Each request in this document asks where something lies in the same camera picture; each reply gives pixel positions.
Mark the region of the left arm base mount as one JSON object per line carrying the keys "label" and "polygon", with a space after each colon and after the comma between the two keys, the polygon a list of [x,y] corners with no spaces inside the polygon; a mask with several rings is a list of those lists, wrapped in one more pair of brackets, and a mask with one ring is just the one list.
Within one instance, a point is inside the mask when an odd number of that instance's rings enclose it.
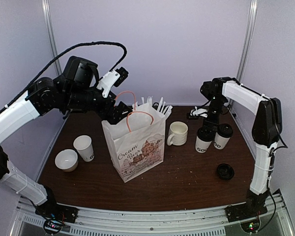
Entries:
{"label": "left arm base mount", "polygon": [[75,223],[78,216],[78,209],[72,206],[56,204],[53,207],[36,206],[35,213],[42,216],[45,221],[43,230],[49,235],[58,234],[61,230],[68,228],[67,223]]}

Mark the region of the white printed paper bag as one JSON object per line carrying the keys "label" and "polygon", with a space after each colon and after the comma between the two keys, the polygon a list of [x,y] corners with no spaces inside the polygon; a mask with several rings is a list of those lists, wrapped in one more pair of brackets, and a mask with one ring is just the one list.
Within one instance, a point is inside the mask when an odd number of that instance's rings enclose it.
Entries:
{"label": "white printed paper bag", "polygon": [[123,182],[143,174],[164,160],[166,116],[149,102],[134,102],[118,124],[102,121],[111,161]]}

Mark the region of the stack of black cup lids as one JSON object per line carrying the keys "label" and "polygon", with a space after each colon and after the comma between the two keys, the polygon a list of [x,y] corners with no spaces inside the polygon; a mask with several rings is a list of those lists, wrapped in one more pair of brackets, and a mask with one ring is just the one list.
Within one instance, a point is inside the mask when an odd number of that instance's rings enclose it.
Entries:
{"label": "stack of black cup lids", "polygon": [[222,180],[231,180],[235,175],[234,169],[227,163],[219,164],[216,172]]}

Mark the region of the black cup lid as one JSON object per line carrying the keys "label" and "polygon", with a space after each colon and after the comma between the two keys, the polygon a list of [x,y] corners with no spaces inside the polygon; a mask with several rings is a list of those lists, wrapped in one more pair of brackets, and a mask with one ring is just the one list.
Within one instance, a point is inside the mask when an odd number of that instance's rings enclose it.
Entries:
{"label": "black cup lid", "polygon": [[217,134],[223,138],[230,138],[233,135],[233,129],[231,125],[223,123],[218,125]]}
{"label": "black cup lid", "polygon": [[201,127],[197,131],[197,137],[203,142],[212,142],[215,139],[215,131]]}

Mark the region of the single white paper cup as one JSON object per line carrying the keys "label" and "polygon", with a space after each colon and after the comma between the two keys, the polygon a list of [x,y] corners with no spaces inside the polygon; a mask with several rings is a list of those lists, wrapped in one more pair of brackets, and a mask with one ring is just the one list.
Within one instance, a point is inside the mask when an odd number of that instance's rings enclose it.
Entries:
{"label": "single white paper cup", "polygon": [[226,144],[228,143],[230,138],[223,138],[221,136],[219,136],[216,132],[215,134],[215,139],[214,139],[214,147],[216,149],[222,150]]}

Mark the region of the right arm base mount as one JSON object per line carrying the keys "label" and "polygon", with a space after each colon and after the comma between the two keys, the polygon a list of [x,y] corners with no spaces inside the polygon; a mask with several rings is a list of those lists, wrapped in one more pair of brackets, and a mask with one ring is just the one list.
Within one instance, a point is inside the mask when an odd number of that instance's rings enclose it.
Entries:
{"label": "right arm base mount", "polygon": [[267,213],[265,206],[257,210],[249,210],[247,204],[228,205],[225,214],[228,222],[239,221],[241,229],[245,233],[253,234],[261,228],[260,216]]}

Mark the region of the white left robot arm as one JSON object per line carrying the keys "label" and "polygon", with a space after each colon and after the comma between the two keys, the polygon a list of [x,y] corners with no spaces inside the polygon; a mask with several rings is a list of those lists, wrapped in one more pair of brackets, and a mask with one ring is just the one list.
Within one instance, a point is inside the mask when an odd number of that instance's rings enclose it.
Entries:
{"label": "white left robot arm", "polygon": [[38,79],[0,113],[0,182],[31,200],[39,212],[50,218],[61,213],[52,190],[19,171],[1,144],[22,126],[52,109],[63,114],[94,111],[109,124],[119,123],[131,109],[123,102],[116,104],[111,88],[118,87],[128,77],[128,71],[123,67],[111,69],[100,77],[97,67],[92,61],[71,56],[60,76]]}

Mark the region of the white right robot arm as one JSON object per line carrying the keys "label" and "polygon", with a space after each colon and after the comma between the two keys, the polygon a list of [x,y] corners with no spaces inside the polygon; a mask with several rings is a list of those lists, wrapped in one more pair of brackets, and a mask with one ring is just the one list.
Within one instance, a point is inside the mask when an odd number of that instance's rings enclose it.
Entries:
{"label": "white right robot arm", "polygon": [[207,116],[197,131],[195,149],[206,152],[215,140],[219,116],[223,105],[233,100],[255,115],[252,137],[256,144],[256,160],[250,189],[242,213],[254,216],[265,204],[269,195],[269,181],[274,168],[274,155],[282,132],[281,102],[277,98],[268,98],[245,87],[236,78],[221,77],[204,82],[200,93],[209,101]]}

